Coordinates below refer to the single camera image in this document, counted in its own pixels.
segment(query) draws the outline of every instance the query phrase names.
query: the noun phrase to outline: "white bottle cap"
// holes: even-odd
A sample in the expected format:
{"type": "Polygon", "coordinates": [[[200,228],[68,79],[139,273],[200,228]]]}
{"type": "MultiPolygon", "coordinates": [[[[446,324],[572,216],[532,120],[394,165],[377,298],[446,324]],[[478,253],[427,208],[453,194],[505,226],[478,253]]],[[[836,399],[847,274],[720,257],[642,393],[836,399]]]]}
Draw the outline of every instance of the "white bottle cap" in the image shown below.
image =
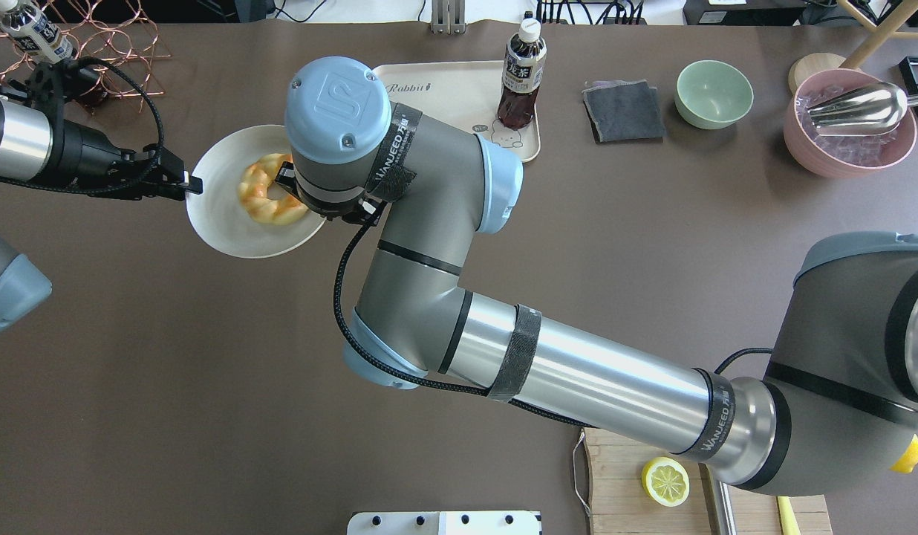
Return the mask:
{"type": "Polygon", "coordinates": [[[7,13],[20,4],[19,0],[0,0],[0,13],[7,13]]]}
{"type": "Polygon", "coordinates": [[[525,41],[526,43],[534,43],[538,41],[538,37],[541,35],[541,22],[537,19],[527,18],[524,21],[521,21],[521,26],[519,27],[519,39],[525,41]]]}

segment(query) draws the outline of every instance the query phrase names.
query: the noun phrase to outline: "ice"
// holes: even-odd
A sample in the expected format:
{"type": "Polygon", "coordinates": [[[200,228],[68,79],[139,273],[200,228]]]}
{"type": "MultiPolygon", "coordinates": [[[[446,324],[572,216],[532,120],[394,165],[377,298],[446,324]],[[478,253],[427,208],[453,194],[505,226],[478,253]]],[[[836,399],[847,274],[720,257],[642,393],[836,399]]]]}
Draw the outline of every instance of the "ice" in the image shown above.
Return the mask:
{"type": "Polygon", "coordinates": [[[809,116],[807,108],[821,104],[830,98],[839,96],[845,88],[839,85],[829,85],[818,94],[799,95],[795,99],[795,115],[802,124],[802,131],[820,149],[846,163],[863,167],[878,167],[882,165],[881,155],[888,143],[897,137],[897,129],[881,135],[866,136],[824,136],[816,133],[816,126],[809,116]]]}

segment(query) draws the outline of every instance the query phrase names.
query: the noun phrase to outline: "metal scoop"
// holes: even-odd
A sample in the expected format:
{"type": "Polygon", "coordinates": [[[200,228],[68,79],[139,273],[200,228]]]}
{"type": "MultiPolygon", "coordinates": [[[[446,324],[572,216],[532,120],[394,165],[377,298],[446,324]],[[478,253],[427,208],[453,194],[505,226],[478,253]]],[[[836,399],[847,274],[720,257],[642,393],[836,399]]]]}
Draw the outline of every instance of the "metal scoop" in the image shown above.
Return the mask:
{"type": "Polygon", "coordinates": [[[893,131],[910,106],[918,106],[918,94],[874,82],[812,106],[809,115],[819,135],[881,135],[893,131]]]}

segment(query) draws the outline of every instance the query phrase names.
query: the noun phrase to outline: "green bowl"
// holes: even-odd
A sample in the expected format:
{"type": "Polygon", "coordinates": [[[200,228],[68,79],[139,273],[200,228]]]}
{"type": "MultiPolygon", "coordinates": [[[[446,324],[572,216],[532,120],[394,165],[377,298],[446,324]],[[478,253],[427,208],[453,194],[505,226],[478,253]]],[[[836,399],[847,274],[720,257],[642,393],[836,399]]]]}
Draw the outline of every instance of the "green bowl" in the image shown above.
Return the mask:
{"type": "Polygon", "coordinates": [[[677,111],[698,129],[722,129],[753,106],[753,87],[733,65],[706,59],[687,65],[677,76],[677,111]]]}

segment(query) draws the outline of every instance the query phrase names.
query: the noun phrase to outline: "yellow lemon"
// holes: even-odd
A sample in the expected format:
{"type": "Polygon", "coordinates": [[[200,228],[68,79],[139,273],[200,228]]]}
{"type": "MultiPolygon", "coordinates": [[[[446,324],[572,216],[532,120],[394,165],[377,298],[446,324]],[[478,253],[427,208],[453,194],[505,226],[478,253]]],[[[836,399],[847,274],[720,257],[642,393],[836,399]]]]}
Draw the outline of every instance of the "yellow lemon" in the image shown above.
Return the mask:
{"type": "Polygon", "coordinates": [[[903,474],[910,474],[914,471],[914,465],[918,464],[918,435],[914,435],[911,438],[911,443],[908,444],[908,449],[901,454],[901,459],[898,459],[896,463],[891,465],[889,470],[893,472],[900,472],[903,474]]]}
{"type": "Polygon", "coordinates": [[[640,483],[658,504],[675,508],[690,495],[690,478],[680,463],[669,457],[655,457],[643,465],[640,483]]]}

